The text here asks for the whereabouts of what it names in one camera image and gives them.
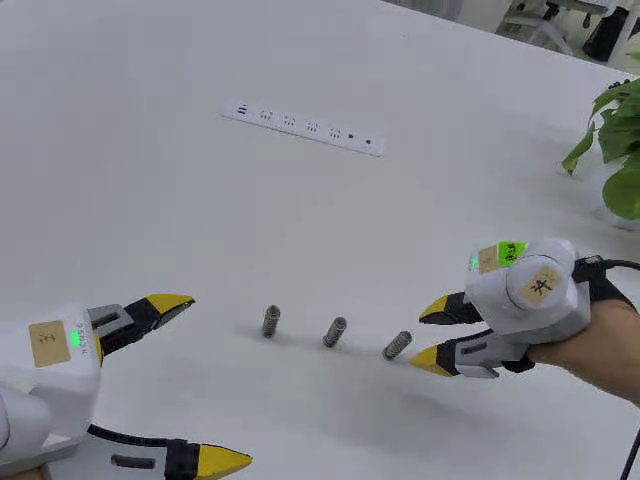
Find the black cable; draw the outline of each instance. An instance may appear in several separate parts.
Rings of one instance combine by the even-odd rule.
[[[632,262],[630,260],[604,260],[604,268],[609,270],[613,267],[625,267],[632,268],[633,270],[640,270],[640,263]]]
[[[636,439],[633,442],[633,445],[631,445],[631,450],[629,451],[629,456],[627,457],[627,461],[624,464],[624,470],[622,470],[620,480],[627,480],[629,478],[629,474],[631,473],[631,469],[633,468],[633,463],[636,460],[636,455],[638,455],[638,449],[640,449],[640,430],[638,430]]]

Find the floor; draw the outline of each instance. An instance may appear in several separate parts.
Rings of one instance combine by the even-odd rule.
[[[478,28],[481,30],[496,32],[498,35],[502,35],[515,40],[525,38],[530,32],[528,27],[518,27],[514,25],[501,24],[501,19],[504,18],[505,13],[508,13],[508,8],[515,8],[515,5],[523,3],[520,0],[511,2],[510,0],[491,0],[480,2],[471,0],[456,0],[456,1],[443,1],[443,0],[385,0],[389,3],[394,3],[412,10],[417,10],[429,15],[436,15],[448,20],[453,20],[458,23]],[[526,5],[525,11],[539,15],[543,15],[546,11],[546,4],[543,0],[527,0],[524,2]],[[626,7],[625,0],[621,0],[620,5]],[[600,18],[594,16],[589,28],[583,27],[583,20],[585,14],[578,11],[569,11],[562,9],[558,16],[554,19],[554,22],[560,27],[564,33],[564,38],[574,52],[574,56],[586,60],[592,63],[601,63],[591,57],[587,56],[582,46],[587,41],[591,33],[598,25]],[[556,50],[555,46],[546,40],[543,35],[540,36],[536,45],[547,48],[550,50]],[[629,40],[626,47],[626,52],[640,51],[640,34],[634,36]],[[628,55],[622,55],[614,65],[614,68],[629,73],[640,74],[640,62],[631,59]]]

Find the power strip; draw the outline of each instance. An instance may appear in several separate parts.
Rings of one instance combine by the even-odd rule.
[[[358,133],[334,124],[314,120],[305,115],[279,112],[241,100],[228,100],[220,114],[242,122],[259,125],[279,132],[290,133],[336,147],[355,150],[375,157],[382,155],[384,140],[381,137]]]

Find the spring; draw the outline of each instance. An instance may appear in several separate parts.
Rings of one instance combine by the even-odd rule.
[[[336,318],[331,326],[329,327],[329,331],[327,334],[322,337],[322,341],[324,345],[328,348],[335,347],[338,340],[347,329],[347,320],[344,317]]]
[[[413,337],[411,336],[410,332],[407,332],[406,330],[400,332],[398,335],[396,335],[396,338],[391,340],[389,345],[384,347],[382,355],[384,355],[384,358],[386,358],[387,360],[393,360],[398,355],[400,355],[400,352],[402,352],[402,350],[407,348],[412,340]]]
[[[276,333],[278,320],[280,320],[280,309],[276,305],[271,305],[267,308],[267,311],[264,312],[264,322],[262,323],[263,337],[273,337],[273,334]]]

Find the green plant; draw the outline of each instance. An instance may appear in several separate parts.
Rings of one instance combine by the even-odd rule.
[[[605,205],[619,217],[640,219],[640,79],[615,83],[593,103],[587,133],[562,166],[573,175],[597,134],[604,163],[619,160],[622,165],[604,184]],[[602,117],[600,127],[593,121],[598,113]]]

